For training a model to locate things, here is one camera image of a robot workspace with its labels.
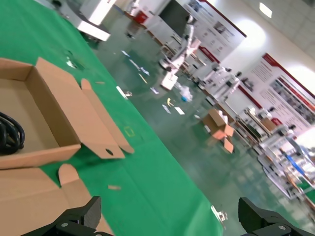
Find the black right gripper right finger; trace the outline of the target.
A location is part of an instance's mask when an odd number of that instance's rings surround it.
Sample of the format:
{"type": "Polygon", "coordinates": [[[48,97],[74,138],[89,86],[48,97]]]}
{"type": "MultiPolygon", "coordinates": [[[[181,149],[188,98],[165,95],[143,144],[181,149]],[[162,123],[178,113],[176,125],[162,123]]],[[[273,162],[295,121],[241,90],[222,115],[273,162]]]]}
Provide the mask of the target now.
{"type": "Polygon", "coordinates": [[[238,201],[238,219],[247,236],[313,236],[293,226],[280,214],[257,207],[246,197],[238,201]]]}

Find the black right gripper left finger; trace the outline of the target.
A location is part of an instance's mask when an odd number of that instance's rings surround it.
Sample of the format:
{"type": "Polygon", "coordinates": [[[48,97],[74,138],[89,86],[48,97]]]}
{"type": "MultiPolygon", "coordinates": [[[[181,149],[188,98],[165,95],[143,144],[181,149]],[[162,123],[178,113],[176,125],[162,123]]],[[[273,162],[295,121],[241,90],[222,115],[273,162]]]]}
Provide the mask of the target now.
{"type": "Polygon", "coordinates": [[[84,206],[67,209],[54,222],[27,236],[107,236],[97,230],[101,220],[101,197],[93,196],[84,206]]]}

